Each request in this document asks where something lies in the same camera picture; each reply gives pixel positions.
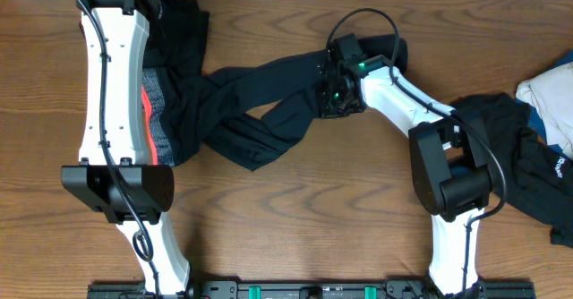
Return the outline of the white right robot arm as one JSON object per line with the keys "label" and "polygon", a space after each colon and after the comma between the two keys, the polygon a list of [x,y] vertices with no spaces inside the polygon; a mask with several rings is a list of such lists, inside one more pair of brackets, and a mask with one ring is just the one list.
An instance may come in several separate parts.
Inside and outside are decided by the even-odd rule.
{"label": "white right robot arm", "polygon": [[412,184],[432,217],[432,260],[424,297],[479,298],[477,229],[491,192],[505,188],[483,120],[431,98],[397,67],[401,41],[369,51],[355,35],[329,40],[326,82],[319,90],[323,118],[384,115],[408,139]]}

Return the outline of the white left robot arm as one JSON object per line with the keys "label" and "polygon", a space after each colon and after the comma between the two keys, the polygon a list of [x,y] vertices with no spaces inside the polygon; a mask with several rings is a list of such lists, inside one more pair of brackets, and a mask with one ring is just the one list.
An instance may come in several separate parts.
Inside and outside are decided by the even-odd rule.
{"label": "white left robot arm", "polygon": [[169,210],[171,167],[151,158],[144,128],[143,57],[160,0],[76,0],[88,61],[87,108],[78,162],[61,169],[66,191],[102,214],[130,243],[137,283],[97,282],[89,298],[189,298],[191,265]]}

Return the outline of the black leggings with orange waistband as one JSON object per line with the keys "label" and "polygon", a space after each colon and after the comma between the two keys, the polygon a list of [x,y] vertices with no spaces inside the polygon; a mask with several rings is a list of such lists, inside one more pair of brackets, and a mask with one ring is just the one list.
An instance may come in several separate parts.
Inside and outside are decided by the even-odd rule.
{"label": "black leggings with orange waistband", "polygon": [[202,144],[254,171],[285,154],[319,115],[316,90],[327,52],[202,75],[206,43],[148,47],[141,99],[151,161],[176,167]]}

